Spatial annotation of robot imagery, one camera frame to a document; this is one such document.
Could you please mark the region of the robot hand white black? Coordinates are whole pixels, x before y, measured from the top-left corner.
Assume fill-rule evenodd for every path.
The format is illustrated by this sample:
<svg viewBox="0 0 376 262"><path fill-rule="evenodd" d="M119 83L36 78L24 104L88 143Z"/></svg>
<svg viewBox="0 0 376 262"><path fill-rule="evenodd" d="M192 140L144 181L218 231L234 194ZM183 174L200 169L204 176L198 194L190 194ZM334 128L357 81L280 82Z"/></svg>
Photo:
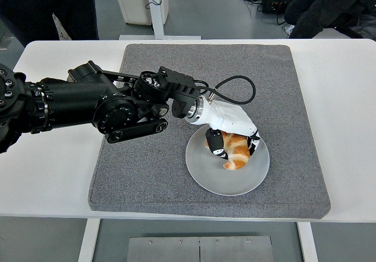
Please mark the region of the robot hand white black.
<svg viewBox="0 0 376 262"><path fill-rule="evenodd" d="M199 96L189 110L185 120L194 125L208 124L206 139L210 151L223 159L230 153L224 148L224 134L233 133L246 138L250 154L253 154L260 142L257 127L239 106L219 100L208 101Z"/></svg>

